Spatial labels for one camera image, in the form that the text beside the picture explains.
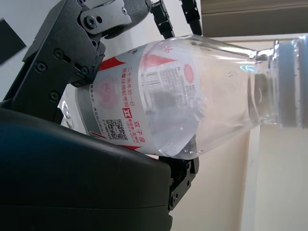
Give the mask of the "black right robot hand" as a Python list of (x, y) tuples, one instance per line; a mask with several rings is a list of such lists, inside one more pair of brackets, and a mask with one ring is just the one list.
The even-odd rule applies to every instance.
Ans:
[(169, 214), (199, 170), (199, 159), (158, 159), (61, 125), (68, 84), (94, 81), (101, 38), (149, 13), (174, 36), (159, 0), (62, 0), (48, 13), (24, 65), (0, 103), (0, 228), (3, 231), (168, 231)]

